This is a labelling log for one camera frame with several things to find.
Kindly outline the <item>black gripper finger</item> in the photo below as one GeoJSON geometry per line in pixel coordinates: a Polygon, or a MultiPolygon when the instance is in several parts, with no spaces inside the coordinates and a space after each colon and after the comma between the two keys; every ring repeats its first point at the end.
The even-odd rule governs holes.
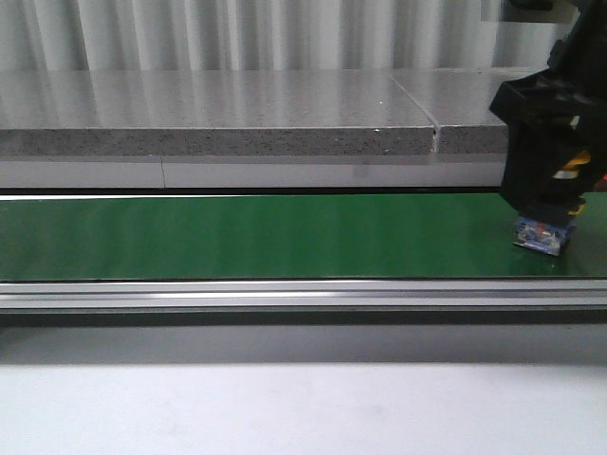
{"type": "Polygon", "coordinates": [[[572,219],[598,182],[598,120],[508,130],[510,144],[500,194],[522,216],[572,219]]]}

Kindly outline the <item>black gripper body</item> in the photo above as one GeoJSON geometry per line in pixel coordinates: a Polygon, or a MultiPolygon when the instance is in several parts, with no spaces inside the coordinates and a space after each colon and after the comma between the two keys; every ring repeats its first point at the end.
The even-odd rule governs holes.
{"type": "Polygon", "coordinates": [[[573,1],[579,11],[547,68],[503,82],[489,110],[507,124],[533,115],[606,118],[606,3],[573,1]]]}

